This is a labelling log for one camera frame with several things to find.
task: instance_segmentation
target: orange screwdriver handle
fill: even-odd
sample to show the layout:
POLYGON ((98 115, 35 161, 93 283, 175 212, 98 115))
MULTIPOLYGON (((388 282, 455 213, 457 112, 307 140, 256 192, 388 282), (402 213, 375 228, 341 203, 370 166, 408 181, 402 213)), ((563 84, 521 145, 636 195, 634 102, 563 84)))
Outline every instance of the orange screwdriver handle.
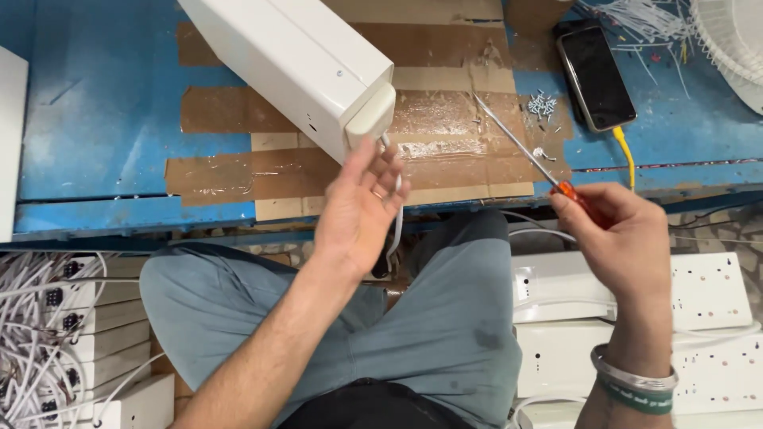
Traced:
POLYGON ((606 216, 604 213, 601 212, 598 208, 595 208, 591 203, 583 198, 580 194, 578 194, 577 191, 575 191, 575 187, 568 181, 563 180, 559 183, 559 187, 554 187, 551 189, 551 194, 555 193, 561 193, 567 198, 570 198, 572 201, 578 203, 583 210, 588 214, 588 217, 591 218, 591 220, 601 227, 603 230, 608 230, 612 226, 615 225, 615 222, 610 219, 608 216, 606 216))

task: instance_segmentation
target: left hand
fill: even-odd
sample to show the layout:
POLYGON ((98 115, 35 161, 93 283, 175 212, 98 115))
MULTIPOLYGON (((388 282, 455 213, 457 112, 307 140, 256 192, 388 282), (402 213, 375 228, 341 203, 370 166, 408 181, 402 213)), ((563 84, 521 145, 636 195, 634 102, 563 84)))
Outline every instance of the left hand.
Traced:
POLYGON ((376 264, 391 222, 405 203, 410 182, 395 191, 403 161, 390 145, 379 153, 378 142, 366 137, 345 159, 329 185, 327 203, 315 230, 313 258, 359 281, 376 264))

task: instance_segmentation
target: leg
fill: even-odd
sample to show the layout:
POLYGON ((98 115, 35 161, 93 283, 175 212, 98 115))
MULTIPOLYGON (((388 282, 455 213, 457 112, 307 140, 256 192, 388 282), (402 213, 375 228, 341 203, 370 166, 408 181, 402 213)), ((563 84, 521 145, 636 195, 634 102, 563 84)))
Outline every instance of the leg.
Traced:
MULTIPOLYGON (((297 270, 228 247, 185 244, 154 254, 140 294, 180 376, 198 387, 259 326, 297 270)), ((311 357, 274 426, 314 396, 353 381, 346 338, 384 314, 382 288, 360 286, 311 357)))
POLYGON ((506 220, 497 211, 460 214, 412 257, 414 283, 350 337, 358 376, 407 385, 477 428, 503 427, 521 363, 506 220))

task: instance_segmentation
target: silver bracelet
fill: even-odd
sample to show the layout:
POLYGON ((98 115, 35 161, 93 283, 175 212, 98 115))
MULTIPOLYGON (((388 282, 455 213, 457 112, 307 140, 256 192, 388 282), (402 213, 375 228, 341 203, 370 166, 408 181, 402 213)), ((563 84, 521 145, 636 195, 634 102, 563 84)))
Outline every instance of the silver bracelet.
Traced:
POLYGON ((602 357, 604 357, 604 352, 607 351, 608 345, 609 344, 599 344, 594 347, 594 349, 591 350, 591 362, 594 364, 594 368, 596 368, 602 376, 610 379, 611 382, 641 392, 672 392, 678 385, 678 374, 675 372, 672 365, 670 367, 670 376, 665 377, 664 379, 652 379, 649 377, 637 376, 611 366, 602 359, 602 357))

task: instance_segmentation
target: person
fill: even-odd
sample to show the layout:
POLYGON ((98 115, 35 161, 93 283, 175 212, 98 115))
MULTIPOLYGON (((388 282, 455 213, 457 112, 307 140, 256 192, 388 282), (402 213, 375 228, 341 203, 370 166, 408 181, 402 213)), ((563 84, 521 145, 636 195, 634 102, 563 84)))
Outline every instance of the person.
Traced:
MULTIPOLYGON (((195 390, 173 429, 503 427, 521 352, 512 334, 511 251, 495 210, 458 214, 412 251, 414 280, 385 314, 359 285, 410 183, 395 146, 364 140, 327 190, 315 250, 298 272, 226 247, 181 244, 140 277, 156 336, 195 390)), ((627 373, 671 374, 670 249, 657 205, 616 184, 580 186, 616 224, 604 231, 563 195, 550 202, 617 322, 604 356, 627 373)), ((597 381, 578 427, 668 428, 597 381)))

